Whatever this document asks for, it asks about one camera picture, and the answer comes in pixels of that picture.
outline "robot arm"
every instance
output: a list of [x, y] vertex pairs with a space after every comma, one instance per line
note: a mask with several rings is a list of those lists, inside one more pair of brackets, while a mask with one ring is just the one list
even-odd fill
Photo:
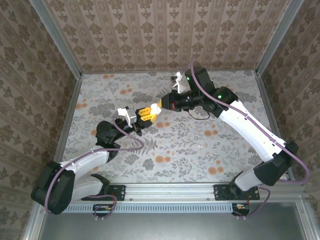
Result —
[[[115, 122], [126, 133], [136, 132], [141, 136], [142, 130], [150, 127], [156, 121], [160, 112], [161, 109], [156, 103], [151, 107], [136, 111], [128, 107], [119, 108], [118, 115], [124, 116], [125, 120], [118, 118]], [[71, 201], [92, 195], [109, 194], [110, 182], [99, 174], [90, 175], [89, 172], [116, 157], [117, 150], [105, 151], [104, 149], [119, 149], [120, 145], [115, 141], [122, 138], [124, 134], [108, 121], [100, 122], [96, 127], [96, 132], [96, 146], [82, 154], [81, 158], [75, 163], [71, 159], [60, 163], [50, 161], [45, 165], [31, 193], [31, 198], [34, 201], [45, 205], [45, 198], [53, 178], [61, 168], [71, 162], [72, 164], [61, 172], [50, 192], [48, 209], [52, 213], [62, 213]]]
[[[247, 113], [246, 117], [254, 119], [277, 143], [281, 144], [293, 154], [297, 153], [298, 146], [295, 142], [286, 143], [283, 139], [273, 135], [249, 113], [243, 103], [229, 88], [224, 86], [215, 88], [205, 68], [195, 67], [194, 73], [197, 81], [207, 93]], [[220, 118], [223, 122], [233, 127], [253, 146], [262, 162], [253, 169], [241, 172], [230, 182], [230, 191], [236, 197], [245, 194], [246, 191], [260, 184], [273, 186], [291, 166], [293, 162], [292, 158], [276, 146], [275, 142], [271, 142], [253, 123], [247, 120], [246, 117], [205, 96], [197, 87], [191, 70], [186, 71], [185, 76], [189, 83], [190, 90], [182, 93], [172, 90], [171, 93], [161, 98], [158, 105], [164, 109], [176, 112], [181, 112], [182, 110], [188, 111], [194, 109], [194, 107], [201, 106], [203, 110], [212, 113], [216, 118]]]

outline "black cable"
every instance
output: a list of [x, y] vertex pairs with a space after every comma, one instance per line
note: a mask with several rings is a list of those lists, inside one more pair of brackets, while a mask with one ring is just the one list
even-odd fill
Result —
[[210, 118], [210, 113], [207, 111], [206, 113], [208, 114], [207, 118], [195, 118], [194, 116], [191, 115], [191, 113], [189, 112], [190, 110], [188, 110], [188, 114], [195, 120], [207, 120]]

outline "floral tabletop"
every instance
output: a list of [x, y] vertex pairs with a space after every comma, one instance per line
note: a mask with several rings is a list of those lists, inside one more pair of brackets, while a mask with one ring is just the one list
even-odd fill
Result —
[[[217, 87], [229, 87], [247, 109], [270, 128], [253, 71], [209, 71]], [[72, 119], [63, 160], [88, 151], [96, 143], [96, 126], [111, 122], [117, 108], [135, 109], [157, 103], [173, 89], [170, 72], [82, 75], [82, 86]], [[201, 107], [196, 118], [208, 115]], [[230, 181], [261, 160], [233, 128], [213, 115], [195, 120], [187, 112], [163, 109], [156, 123], [142, 131], [144, 148], [119, 152], [111, 162], [94, 169], [113, 183]], [[117, 141], [137, 147], [131, 139]]]

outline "wire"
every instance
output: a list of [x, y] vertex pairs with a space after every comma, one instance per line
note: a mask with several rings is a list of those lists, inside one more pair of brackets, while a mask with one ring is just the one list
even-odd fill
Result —
[[207, 118], [195, 118], [194, 116], [191, 115], [191, 113], [189, 112], [190, 110], [188, 110], [188, 114], [195, 120], [207, 120], [210, 118], [210, 113], [207, 111], [206, 113], [208, 114]]
[[246, 204], [248, 204], [249, 208], [250, 208], [250, 196], [249, 196], [249, 193], [248, 193], [248, 201], [246, 202]]
[[269, 200], [270, 195], [271, 195], [271, 191], [270, 191], [268, 188], [265, 188], [265, 187], [262, 187], [262, 186], [258, 186], [258, 189], [267, 191], [267, 192], [268, 192], [268, 196], [266, 196], [265, 200], [263, 201], [263, 203], [261, 204], [261, 206], [260, 206], [256, 211], [254, 211], [253, 213], [250, 213], [250, 214], [247, 215], [247, 216], [243, 216], [240, 212], [235, 211], [235, 210], [233, 210], [233, 212], [236, 213], [236, 214], [238, 214], [239, 216], [243, 217], [243, 219], [250, 218], [250, 217], [256, 215], [258, 212], [260, 212], [260, 210], [263, 208], [263, 206], [264, 206], [264, 205], [267, 203], [267, 201]]
[[140, 150], [144, 147], [144, 143], [139, 140], [138, 138], [134, 137], [134, 136], [131, 136], [129, 133], [126, 133], [125, 131], [123, 131], [116, 123], [116, 118], [118, 117], [118, 112], [116, 112], [114, 115], [113, 115], [113, 125], [115, 126], [115, 128], [117, 130], [119, 130], [122, 134], [124, 134], [125, 136], [129, 137], [130, 139], [133, 139], [135, 140], [136, 142], [140, 143], [141, 146], [139, 147], [135, 147], [135, 148], [99, 148], [99, 149], [96, 149], [96, 150], [92, 150], [92, 151], [89, 151], [79, 157], [77, 157], [76, 159], [70, 161], [68, 164], [66, 164], [65, 166], [63, 166], [54, 176], [54, 178], [52, 179], [51, 183], [50, 183], [50, 186], [48, 188], [48, 191], [46, 192], [46, 195], [45, 195], [45, 200], [44, 200], [44, 209], [45, 209], [45, 212], [47, 214], [52, 214], [49, 209], [48, 209], [48, 202], [49, 202], [49, 197], [50, 197], [50, 193], [51, 193], [51, 190], [55, 184], [55, 182], [57, 181], [58, 177], [60, 176], [60, 174], [66, 169], [68, 168], [69, 166], [71, 166], [72, 164], [78, 162], [79, 160], [85, 158], [86, 156], [89, 156], [91, 154], [95, 154], [95, 153], [101, 153], [101, 152], [107, 152], [107, 151], [137, 151], [137, 150]]
[[198, 82], [196, 75], [195, 75], [195, 70], [194, 70], [194, 58], [192, 57], [191, 59], [191, 63], [190, 63], [190, 68], [191, 68], [191, 74], [193, 77], [193, 80], [195, 82], [195, 84], [197, 85], [197, 87], [200, 89], [201, 92], [203, 92], [204, 95], [206, 95], [209, 99], [215, 101], [218, 104], [221, 104], [225, 107], [228, 107], [238, 113], [240, 113], [241, 115], [243, 115], [247, 120], [249, 120], [251, 123], [253, 123], [254, 126], [256, 126], [267, 138], [269, 138], [269, 140], [271, 142], [273, 142], [277, 147], [279, 147], [281, 150], [283, 150], [285, 153], [287, 153], [290, 157], [292, 157], [294, 160], [296, 160], [305, 170], [305, 178], [303, 180], [299, 180], [299, 181], [290, 181], [290, 180], [282, 180], [279, 179], [279, 182], [285, 182], [285, 183], [291, 183], [291, 184], [305, 184], [309, 178], [310, 178], [310, 171], [308, 169], [308, 167], [297, 157], [295, 156], [293, 153], [291, 153], [288, 149], [286, 149], [285, 147], [283, 147], [281, 144], [279, 144], [278, 142], [276, 142], [276, 140], [270, 136], [262, 127], [260, 127], [255, 120], [253, 120], [250, 116], [248, 116], [246, 113], [244, 113], [243, 111], [241, 111], [240, 109], [231, 106], [223, 101], [220, 101], [218, 99], [216, 99], [215, 97], [211, 96], [209, 93], [207, 93], [203, 87], [200, 85], [200, 83]]
[[[100, 195], [100, 196], [87, 196], [87, 198], [92, 198], [92, 199], [100, 199], [100, 198], [113, 198], [113, 205], [112, 205], [112, 208], [110, 209], [110, 211], [105, 215], [103, 216], [103, 219], [107, 218], [115, 209], [116, 209], [116, 206], [117, 206], [117, 198], [113, 195], [110, 195], [110, 194], [106, 194], [106, 195]], [[104, 206], [96, 206], [96, 208], [94, 209], [94, 212], [93, 212], [93, 215], [95, 216], [95, 219], [97, 220], [98, 218], [101, 218], [102, 217], [99, 217], [97, 216], [97, 210], [98, 209], [101, 209], [103, 208]]]

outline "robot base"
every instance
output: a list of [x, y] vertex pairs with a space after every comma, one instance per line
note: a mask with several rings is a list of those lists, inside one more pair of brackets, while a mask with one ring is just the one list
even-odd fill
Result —
[[252, 187], [248, 191], [244, 191], [242, 194], [234, 195], [231, 192], [229, 184], [217, 184], [213, 186], [214, 199], [216, 201], [229, 201], [229, 200], [260, 200], [258, 188]]

